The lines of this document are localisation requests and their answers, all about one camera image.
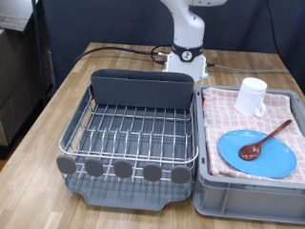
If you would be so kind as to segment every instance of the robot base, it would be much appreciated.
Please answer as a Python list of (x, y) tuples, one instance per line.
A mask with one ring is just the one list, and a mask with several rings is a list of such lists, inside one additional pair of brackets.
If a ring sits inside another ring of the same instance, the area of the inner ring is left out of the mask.
[(190, 75), (194, 82), (209, 76), (206, 71), (206, 57), (203, 54), (196, 57), (192, 62), (182, 62), (179, 56), (171, 52), (168, 55), (163, 72), (185, 73)]

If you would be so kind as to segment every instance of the blue plate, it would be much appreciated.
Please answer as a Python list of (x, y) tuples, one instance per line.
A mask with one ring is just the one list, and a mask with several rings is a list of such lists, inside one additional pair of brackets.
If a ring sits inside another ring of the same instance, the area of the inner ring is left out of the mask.
[(239, 157), (241, 147), (266, 136), (256, 131), (232, 131), (219, 138), (217, 146), (222, 157), (237, 170), (261, 177), (285, 177), (294, 171), (297, 160), (292, 149), (275, 137), (262, 145), (256, 159), (243, 160)]

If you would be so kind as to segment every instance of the wooden tabletop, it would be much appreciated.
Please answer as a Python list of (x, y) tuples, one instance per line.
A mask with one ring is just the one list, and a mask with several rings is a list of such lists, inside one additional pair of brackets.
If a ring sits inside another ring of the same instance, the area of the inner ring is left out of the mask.
[[(88, 50), (113, 46), (91, 43)], [(152, 47), (124, 46), (150, 51)], [(205, 51), (208, 62), (241, 69), (285, 69), (277, 54)], [(38, 117), (0, 173), (0, 228), (296, 228), (302, 225), (224, 219), (198, 214), (193, 195), (167, 204), (160, 212), (96, 207), (65, 186), (56, 166), (58, 141), (73, 115), (93, 71), (104, 68), (160, 71), (147, 55), (121, 51), (93, 52), (71, 70), (44, 112)], [(197, 84), (240, 86), (254, 76), (269, 88), (288, 89), (305, 97), (289, 73), (238, 73), (209, 68), (210, 76)]]

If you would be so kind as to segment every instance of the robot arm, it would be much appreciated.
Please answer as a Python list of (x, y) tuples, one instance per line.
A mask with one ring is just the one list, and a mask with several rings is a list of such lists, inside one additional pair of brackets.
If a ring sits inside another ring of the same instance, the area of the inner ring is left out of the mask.
[(173, 52), (168, 59), (166, 71), (186, 73), (200, 80), (206, 74), (203, 55), (203, 20), (190, 11), (190, 7), (212, 7), (227, 0), (160, 0), (173, 16)]

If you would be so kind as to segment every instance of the brown spoon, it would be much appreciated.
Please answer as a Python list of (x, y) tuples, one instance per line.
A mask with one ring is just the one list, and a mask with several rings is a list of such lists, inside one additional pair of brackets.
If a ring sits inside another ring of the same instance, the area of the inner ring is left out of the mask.
[(256, 143), (243, 146), (239, 151), (239, 156), (244, 160), (256, 159), (260, 155), (261, 145), (265, 141), (269, 140), (271, 137), (277, 135), (281, 130), (283, 130), (292, 122), (293, 122), (292, 120), (287, 120), (281, 126), (279, 126), (275, 131), (273, 131), (271, 134), (266, 136), (264, 139), (257, 141)]

